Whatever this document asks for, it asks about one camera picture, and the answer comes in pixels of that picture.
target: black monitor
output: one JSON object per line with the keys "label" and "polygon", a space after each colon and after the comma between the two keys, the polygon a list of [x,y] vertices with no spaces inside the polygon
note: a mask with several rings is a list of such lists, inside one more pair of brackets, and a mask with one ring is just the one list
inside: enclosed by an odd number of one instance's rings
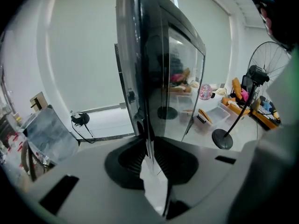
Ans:
{"label": "black monitor", "polygon": [[136,136],[144,135],[151,144],[166,136],[168,123],[181,112],[177,96],[190,98],[193,114],[199,85],[190,85],[201,83],[206,48],[170,0],[117,0],[116,16],[118,67],[128,112]]}

